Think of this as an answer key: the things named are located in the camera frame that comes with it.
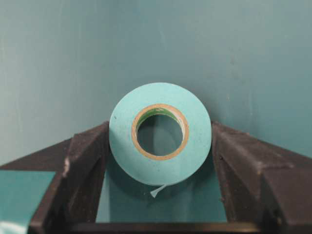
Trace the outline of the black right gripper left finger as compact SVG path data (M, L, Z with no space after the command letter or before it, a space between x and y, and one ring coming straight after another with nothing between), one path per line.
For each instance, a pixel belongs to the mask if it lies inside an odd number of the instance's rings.
M0 167L2 172L54 172L28 224L32 234L50 234L73 223L94 223L109 154L109 123Z

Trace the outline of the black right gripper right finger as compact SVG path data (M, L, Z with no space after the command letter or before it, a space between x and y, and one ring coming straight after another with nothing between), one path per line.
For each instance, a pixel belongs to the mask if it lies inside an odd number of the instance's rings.
M228 221L284 234L311 233L311 158L216 121L212 157Z

